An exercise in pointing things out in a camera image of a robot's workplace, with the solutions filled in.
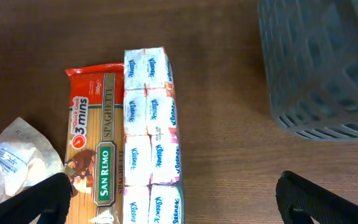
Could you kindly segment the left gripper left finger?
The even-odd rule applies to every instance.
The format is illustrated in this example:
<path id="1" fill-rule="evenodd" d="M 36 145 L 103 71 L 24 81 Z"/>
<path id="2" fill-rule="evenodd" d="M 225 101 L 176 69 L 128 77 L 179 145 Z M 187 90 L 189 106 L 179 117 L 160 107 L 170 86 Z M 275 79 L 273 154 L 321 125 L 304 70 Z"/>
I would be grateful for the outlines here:
<path id="1" fill-rule="evenodd" d="M 30 223 L 35 218 L 38 223 L 64 224 L 72 193 L 68 176 L 57 173 L 0 203 L 0 224 Z"/>

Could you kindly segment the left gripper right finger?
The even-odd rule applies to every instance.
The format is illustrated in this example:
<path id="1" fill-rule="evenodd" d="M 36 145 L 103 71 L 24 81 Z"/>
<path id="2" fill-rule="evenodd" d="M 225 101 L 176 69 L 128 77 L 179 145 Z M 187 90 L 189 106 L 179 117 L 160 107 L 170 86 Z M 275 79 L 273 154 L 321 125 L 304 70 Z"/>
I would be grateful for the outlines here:
<path id="1" fill-rule="evenodd" d="M 275 191 L 284 223 L 358 223 L 358 205 L 289 170 Z"/>

